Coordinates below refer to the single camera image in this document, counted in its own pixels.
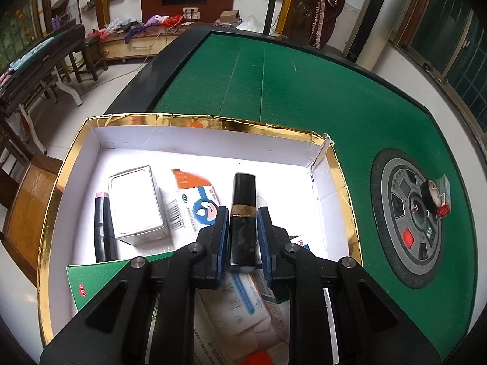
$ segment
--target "gold band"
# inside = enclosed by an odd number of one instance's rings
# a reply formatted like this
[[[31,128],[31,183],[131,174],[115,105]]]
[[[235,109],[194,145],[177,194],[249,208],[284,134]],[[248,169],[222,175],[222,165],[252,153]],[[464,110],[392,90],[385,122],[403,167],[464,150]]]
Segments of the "gold band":
[[[234,204],[232,206],[232,217],[249,217],[254,218],[256,209],[254,206],[248,206],[245,204]]]

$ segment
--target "tile floor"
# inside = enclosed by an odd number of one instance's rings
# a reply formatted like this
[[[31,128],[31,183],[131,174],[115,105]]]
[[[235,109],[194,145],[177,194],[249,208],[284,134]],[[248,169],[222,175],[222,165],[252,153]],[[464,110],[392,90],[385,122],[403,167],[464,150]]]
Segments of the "tile floor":
[[[69,85],[79,93],[81,106],[76,106],[72,97],[61,90],[58,90],[56,103],[38,99],[29,114],[47,155],[64,159],[84,120],[103,114],[143,66],[142,63],[109,65],[107,71],[98,72],[98,81],[93,81],[91,74],[81,74],[81,84],[71,74]]]

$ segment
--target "red button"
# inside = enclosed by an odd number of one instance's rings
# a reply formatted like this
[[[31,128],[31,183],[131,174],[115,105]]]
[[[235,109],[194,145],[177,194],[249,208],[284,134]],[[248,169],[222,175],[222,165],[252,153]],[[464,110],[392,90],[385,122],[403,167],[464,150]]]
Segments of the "red button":
[[[402,239],[404,240],[404,244],[406,244],[407,248],[411,248],[412,244],[415,242],[415,238],[412,237],[412,233],[409,228],[406,228],[404,230],[404,233],[402,234]]]

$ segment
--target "wooden stool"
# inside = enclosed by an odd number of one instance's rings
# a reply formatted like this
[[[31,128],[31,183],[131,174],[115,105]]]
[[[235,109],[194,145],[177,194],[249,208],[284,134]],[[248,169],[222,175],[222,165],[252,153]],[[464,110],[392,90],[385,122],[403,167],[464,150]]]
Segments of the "wooden stool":
[[[84,63],[80,66],[76,65],[75,57],[72,53],[69,54],[69,59],[71,60],[72,70],[75,72],[76,79],[81,84],[81,73],[89,72],[93,76],[94,81],[98,81],[98,75],[96,74],[96,67],[101,63],[104,70],[108,70],[107,60],[105,59],[105,54],[101,48],[100,37],[94,35],[92,37],[85,38],[81,49],[75,52],[81,52],[83,54]]]

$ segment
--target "small white box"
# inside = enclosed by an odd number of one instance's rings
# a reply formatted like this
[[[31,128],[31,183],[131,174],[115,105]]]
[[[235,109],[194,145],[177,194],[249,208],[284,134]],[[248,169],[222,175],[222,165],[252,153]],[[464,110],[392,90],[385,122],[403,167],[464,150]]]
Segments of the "small white box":
[[[115,237],[132,246],[167,238],[169,228],[150,166],[137,167],[108,179]]]

